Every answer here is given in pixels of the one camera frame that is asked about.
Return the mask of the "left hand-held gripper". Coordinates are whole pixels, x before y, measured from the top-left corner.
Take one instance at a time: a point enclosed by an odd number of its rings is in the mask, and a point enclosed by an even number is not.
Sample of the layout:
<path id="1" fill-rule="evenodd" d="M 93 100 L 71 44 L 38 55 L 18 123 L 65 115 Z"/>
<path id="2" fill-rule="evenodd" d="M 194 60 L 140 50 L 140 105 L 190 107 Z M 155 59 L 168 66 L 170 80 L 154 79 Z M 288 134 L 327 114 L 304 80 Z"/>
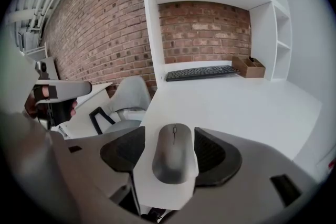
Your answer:
<path id="1" fill-rule="evenodd" d="M 92 84 L 88 81 L 50 80 L 47 65 L 39 61 L 35 65 L 39 80 L 33 88 L 37 119 L 47 126 L 57 126 L 72 117 L 77 97 L 89 94 Z"/>

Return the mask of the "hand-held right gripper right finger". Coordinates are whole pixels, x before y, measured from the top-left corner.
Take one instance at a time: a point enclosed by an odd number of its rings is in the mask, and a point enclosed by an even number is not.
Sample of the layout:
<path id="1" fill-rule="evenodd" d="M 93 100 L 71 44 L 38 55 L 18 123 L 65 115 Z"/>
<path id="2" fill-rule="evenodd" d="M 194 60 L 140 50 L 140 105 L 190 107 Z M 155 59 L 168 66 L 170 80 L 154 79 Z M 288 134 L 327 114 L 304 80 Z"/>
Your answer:
<path id="1" fill-rule="evenodd" d="M 233 135 L 195 129 L 199 174 L 183 209 L 188 223 L 278 222 L 315 181 L 276 149 Z"/>

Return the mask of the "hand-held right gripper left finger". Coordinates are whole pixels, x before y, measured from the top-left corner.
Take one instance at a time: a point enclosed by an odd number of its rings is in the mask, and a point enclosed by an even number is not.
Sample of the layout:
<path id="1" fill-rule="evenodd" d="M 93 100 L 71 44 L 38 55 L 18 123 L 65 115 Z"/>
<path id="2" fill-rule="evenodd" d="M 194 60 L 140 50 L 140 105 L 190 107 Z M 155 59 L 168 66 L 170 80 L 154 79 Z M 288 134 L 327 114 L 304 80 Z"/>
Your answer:
<path id="1" fill-rule="evenodd" d="M 139 216 L 133 170 L 145 148 L 145 127 L 66 140 L 82 171 L 112 202 Z"/>

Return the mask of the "person's left hand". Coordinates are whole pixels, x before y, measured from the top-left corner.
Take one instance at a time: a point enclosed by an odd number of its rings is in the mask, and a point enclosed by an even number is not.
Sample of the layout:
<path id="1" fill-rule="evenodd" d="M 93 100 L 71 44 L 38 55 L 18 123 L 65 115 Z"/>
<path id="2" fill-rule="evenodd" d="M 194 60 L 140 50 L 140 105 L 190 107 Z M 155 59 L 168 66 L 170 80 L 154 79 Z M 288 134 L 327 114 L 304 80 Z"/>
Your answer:
<path id="1" fill-rule="evenodd" d="M 42 86 L 41 88 L 42 90 L 42 94 L 44 97 L 49 97 L 49 87 L 48 86 Z M 76 110 L 75 107 L 77 106 L 77 100 L 75 100 L 72 103 L 72 109 L 70 111 L 70 117 L 73 117 L 76 114 Z M 31 92 L 26 100 L 25 103 L 25 111 L 27 112 L 27 114 L 31 117 L 31 118 L 36 118 L 37 117 L 37 107 L 36 107 L 36 100 L 35 100 L 35 96 L 33 95 L 33 92 Z"/>

